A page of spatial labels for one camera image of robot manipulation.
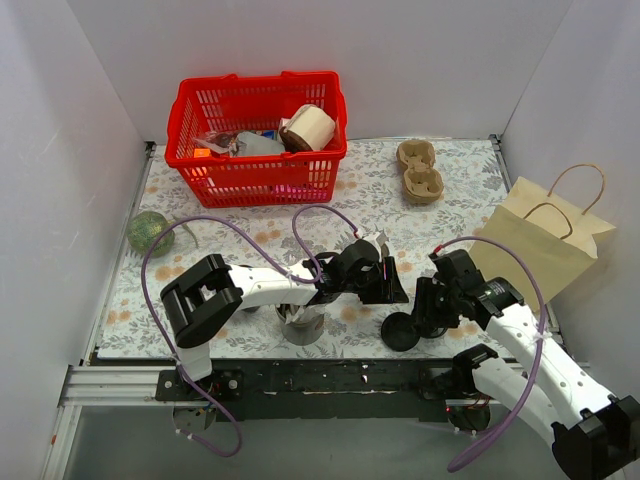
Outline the red plastic shopping basket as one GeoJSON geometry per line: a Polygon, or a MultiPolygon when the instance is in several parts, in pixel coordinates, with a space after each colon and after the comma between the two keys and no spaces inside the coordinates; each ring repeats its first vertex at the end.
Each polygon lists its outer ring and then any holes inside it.
{"type": "Polygon", "coordinates": [[[346,126],[332,71],[191,78],[171,109],[165,159],[207,208],[324,203],[346,126]]]}

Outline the kraft paper bag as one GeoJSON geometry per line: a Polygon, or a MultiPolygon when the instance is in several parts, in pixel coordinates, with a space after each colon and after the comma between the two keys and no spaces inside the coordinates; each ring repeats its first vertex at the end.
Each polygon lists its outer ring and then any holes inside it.
{"type": "Polygon", "coordinates": [[[602,176],[599,187],[587,187],[595,195],[591,203],[575,206],[555,186],[546,189],[520,177],[478,235],[512,250],[548,303],[596,262],[598,244],[615,230],[591,212],[605,187],[602,176]]]}

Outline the black cup lid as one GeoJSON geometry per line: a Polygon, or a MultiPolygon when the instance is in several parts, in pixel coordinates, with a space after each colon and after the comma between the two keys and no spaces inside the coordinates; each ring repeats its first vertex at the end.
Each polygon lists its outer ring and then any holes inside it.
{"type": "Polygon", "coordinates": [[[405,312],[387,316],[381,325],[380,335],[384,344],[395,352],[411,350],[420,340],[412,316],[405,312]]]}

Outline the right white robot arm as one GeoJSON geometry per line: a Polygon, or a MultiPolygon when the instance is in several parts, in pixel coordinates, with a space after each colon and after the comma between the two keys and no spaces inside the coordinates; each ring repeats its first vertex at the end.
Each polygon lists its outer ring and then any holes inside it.
{"type": "Polygon", "coordinates": [[[416,316],[431,328],[477,323],[528,373],[485,344],[452,360],[436,383],[464,397],[487,395],[520,417],[550,447],[570,479],[605,479],[639,458],[639,403],[594,380],[550,336],[505,279],[487,280],[464,250],[431,253],[436,273],[416,289],[416,316]]]}

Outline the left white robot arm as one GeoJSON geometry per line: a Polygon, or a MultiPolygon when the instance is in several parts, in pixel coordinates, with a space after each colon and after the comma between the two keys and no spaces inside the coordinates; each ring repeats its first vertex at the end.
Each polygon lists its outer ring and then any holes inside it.
{"type": "Polygon", "coordinates": [[[176,343],[178,387],[193,400],[213,386],[209,341],[237,311],[263,306],[306,312],[341,294],[365,305],[409,301],[397,277],[395,259],[370,241],[358,239],[340,253],[324,252],[279,272],[226,263],[219,254],[204,257],[160,294],[176,343]]]}

